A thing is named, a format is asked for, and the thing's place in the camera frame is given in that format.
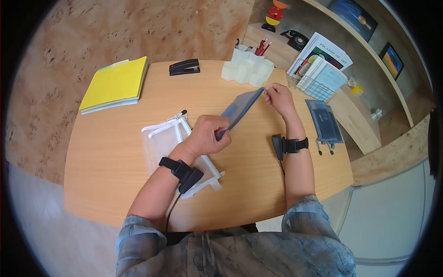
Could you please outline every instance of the painting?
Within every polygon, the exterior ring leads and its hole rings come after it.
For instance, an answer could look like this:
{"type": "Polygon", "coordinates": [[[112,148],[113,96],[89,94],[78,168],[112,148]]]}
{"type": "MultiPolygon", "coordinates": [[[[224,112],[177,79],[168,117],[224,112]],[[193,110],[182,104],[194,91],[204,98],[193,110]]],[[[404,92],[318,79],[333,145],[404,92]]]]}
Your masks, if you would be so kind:
{"type": "Polygon", "coordinates": [[[391,72],[394,80],[397,80],[397,77],[403,69],[404,64],[390,43],[385,45],[380,53],[380,58],[388,68],[389,72],[391,72]]]}
{"type": "Polygon", "coordinates": [[[352,0],[332,0],[329,9],[346,21],[366,42],[377,27],[377,21],[352,0]]]}

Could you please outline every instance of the person's right hand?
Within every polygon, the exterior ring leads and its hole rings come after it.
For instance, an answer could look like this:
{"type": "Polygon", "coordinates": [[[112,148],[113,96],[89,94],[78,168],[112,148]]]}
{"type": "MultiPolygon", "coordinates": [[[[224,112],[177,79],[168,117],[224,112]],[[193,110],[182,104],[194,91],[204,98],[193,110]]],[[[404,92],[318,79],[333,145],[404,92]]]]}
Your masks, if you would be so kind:
{"type": "Polygon", "coordinates": [[[288,119],[297,114],[290,90],[279,83],[272,83],[264,88],[266,102],[276,109],[283,117],[288,119]]]}
{"type": "Polygon", "coordinates": [[[196,157],[218,153],[231,144],[229,136],[229,119],[214,115],[202,115],[197,118],[197,122],[191,134],[183,142],[196,157]],[[216,139],[216,131],[225,131],[220,141],[216,139]]]}

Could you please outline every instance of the black rotary telephone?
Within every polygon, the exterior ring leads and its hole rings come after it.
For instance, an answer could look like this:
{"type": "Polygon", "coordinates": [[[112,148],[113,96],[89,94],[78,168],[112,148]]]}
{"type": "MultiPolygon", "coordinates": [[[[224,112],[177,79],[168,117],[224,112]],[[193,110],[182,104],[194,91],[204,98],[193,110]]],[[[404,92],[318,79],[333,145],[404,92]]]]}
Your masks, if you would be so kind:
{"type": "Polygon", "coordinates": [[[289,38],[288,45],[297,51],[303,50],[309,41],[307,37],[294,30],[284,31],[280,35],[284,35],[285,37],[289,38]]]}

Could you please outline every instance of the black wrist strap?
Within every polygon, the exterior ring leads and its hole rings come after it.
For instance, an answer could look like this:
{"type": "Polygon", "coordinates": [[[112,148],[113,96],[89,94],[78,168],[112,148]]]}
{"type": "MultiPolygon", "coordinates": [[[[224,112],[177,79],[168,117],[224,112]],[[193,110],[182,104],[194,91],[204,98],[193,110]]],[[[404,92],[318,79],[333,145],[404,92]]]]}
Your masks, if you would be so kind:
{"type": "Polygon", "coordinates": [[[179,192],[185,193],[194,186],[202,177],[203,172],[196,168],[190,168],[184,161],[174,161],[168,157],[163,157],[159,166],[164,166],[171,170],[172,175],[179,179],[179,192]]]}
{"type": "Polygon", "coordinates": [[[283,153],[298,153],[300,149],[308,148],[309,142],[307,137],[304,140],[287,140],[282,138],[283,153]]]}

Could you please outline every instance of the red clock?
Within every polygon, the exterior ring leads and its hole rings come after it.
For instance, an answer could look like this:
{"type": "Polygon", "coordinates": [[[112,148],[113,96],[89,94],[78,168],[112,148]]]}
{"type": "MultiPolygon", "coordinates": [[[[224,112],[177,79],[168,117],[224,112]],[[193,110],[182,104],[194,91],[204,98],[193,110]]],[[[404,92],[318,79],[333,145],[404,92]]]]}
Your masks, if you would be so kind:
{"type": "Polygon", "coordinates": [[[276,7],[271,7],[268,10],[268,16],[274,20],[280,20],[283,17],[283,11],[276,7]]]}

